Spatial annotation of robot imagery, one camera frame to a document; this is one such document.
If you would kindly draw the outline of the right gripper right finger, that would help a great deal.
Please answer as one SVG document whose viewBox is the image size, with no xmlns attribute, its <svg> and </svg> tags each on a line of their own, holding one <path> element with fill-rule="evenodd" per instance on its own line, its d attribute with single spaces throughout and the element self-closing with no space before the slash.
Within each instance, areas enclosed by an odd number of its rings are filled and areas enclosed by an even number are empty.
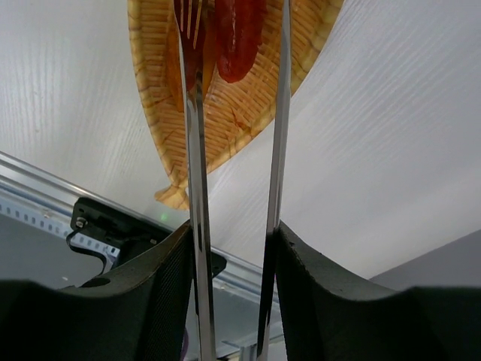
<svg viewBox="0 0 481 361">
<path fill-rule="evenodd" d="M 479 289 L 390 290 L 330 260 L 285 224 L 274 240 L 288 359 L 480 358 Z"/>
</svg>

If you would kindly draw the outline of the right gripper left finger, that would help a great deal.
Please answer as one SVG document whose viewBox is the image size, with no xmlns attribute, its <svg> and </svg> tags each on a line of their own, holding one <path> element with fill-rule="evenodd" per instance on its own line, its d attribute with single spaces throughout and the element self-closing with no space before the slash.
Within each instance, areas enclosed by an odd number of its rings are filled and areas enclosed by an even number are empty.
<svg viewBox="0 0 481 361">
<path fill-rule="evenodd" d="M 1 283 L 3 360 L 179 360 L 192 284 L 192 233 L 81 287 Z"/>
</svg>

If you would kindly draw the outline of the red sausage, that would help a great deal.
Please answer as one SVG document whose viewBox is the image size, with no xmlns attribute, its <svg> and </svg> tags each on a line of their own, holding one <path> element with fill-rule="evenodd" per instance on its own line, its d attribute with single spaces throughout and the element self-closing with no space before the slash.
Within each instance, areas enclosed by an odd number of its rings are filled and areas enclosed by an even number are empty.
<svg viewBox="0 0 481 361">
<path fill-rule="evenodd" d="M 216 64 L 224 81 L 236 83 L 253 67 L 266 15 L 266 1 L 215 2 Z"/>
</svg>

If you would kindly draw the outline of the metal tongs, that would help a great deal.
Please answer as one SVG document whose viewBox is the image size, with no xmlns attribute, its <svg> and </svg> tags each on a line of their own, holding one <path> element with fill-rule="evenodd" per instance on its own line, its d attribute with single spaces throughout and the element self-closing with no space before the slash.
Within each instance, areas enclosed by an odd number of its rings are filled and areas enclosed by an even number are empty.
<svg viewBox="0 0 481 361">
<path fill-rule="evenodd" d="M 195 245 L 195 304 L 198 319 L 198 340 L 201 360 L 216 359 L 215 323 L 213 311 L 213 276 L 211 273 L 210 219 L 207 195 L 207 166 L 204 143 L 204 102 L 202 100 L 203 74 L 197 71 L 192 89 L 187 86 L 187 62 L 184 51 L 194 47 L 187 41 L 196 31 L 183 31 L 184 5 L 174 3 L 174 21 L 178 29 L 180 73 L 182 75 L 186 149 L 188 159 L 189 214 Z M 292 70 L 291 3 L 283 3 L 280 30 L 280 65 L 274 120 L 274 143 L 271 160 L 271 177 L 268 197 L 268 216 L 265 236 L 265 253 L 262 269 L 262 289 L 259 306 L 259 326 L 256 358 L 266 360 L 270 344 L 271 307 L 274 297 L 277 261 L 277 233 L 280 227 L 280 208 L 286 160 L 286 143 L 289 127 Z"/>
</svg>

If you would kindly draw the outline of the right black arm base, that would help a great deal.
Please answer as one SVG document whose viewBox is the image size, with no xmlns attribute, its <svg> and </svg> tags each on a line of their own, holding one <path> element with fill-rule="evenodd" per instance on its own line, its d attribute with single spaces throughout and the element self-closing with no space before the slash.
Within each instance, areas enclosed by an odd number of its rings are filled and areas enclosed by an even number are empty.
<svg viewBox="0 0 481 361">
<path fill-rule="evenodd" d="M 74 246 L 71 241 L 77 234 L 87 235 L 97 241 L 119 249 L 113 261 L 117 268 L 149 249 L 165 243 L 173 232 L 152 221 L 143 220 L 87 197 L 80 197 L 71 216 L 73 232 L 66 237 L 69 248 L 75 253 L 100 259 L 103 266 L 109 258 L 102 253 Z"/>
</svg>

